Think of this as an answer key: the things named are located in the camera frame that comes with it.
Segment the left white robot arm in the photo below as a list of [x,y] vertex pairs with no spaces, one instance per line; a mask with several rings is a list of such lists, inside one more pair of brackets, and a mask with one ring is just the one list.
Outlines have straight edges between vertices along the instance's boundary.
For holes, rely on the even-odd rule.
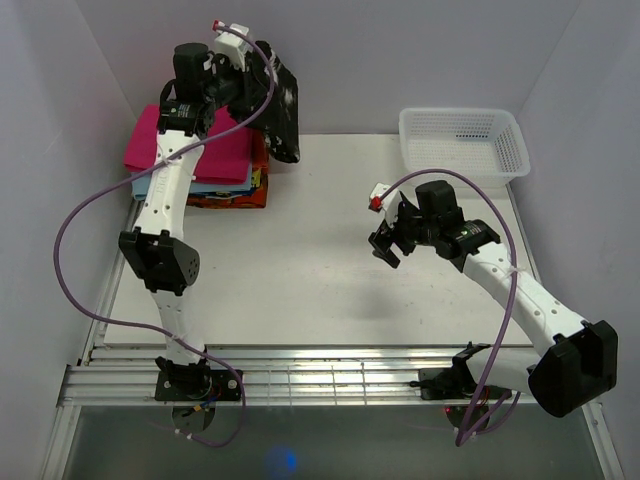
[[140,215],[121,232],[119,248],[150,292],[167,337],[156,360],[169,385],[190,399],[213,388],[206,348],[189,313],[190,288],[200,268],[196,249],[184,240],[186,203],[204,141],[217,110],[242,102],[260,114],[275,88],[273,67],[257,46],[234,58],[228,47],[186,43],[175,48],[175,76],[160,94],[156,160]]

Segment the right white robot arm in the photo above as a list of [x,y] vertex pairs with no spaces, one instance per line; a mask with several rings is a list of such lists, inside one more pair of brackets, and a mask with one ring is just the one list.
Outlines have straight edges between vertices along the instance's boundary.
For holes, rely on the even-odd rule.
[[467,220],[454,188],[444,180],[418,186],[411,202],[379,183],[370,208],[384,219],[369,237],[375,257],[396,268],[396,252],[431,247],[484,289],[533,345],[530,352],[469,343],[450,367],[417,383],[435,398],[474,397],[492,391],[532,396],[561,418],[617,383],[618,335],[604,320],[592,323],[563,305],[531,274],[514,267],[499,235],[482,220]]

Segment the black white patterned trousers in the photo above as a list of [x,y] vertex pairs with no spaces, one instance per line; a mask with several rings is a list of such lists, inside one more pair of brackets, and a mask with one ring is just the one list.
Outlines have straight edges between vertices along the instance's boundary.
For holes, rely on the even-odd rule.
[[265,54],[271,67],[265,65],[256,50],[248,56],[250,113],[264,103],[271,79],[274,79],[275,89],[265,110],[249,126],[262,132],[269,154],[274,160],[287,164],[298,163],[300,148],[297,78],[268,42],[258,40],[256,45]]

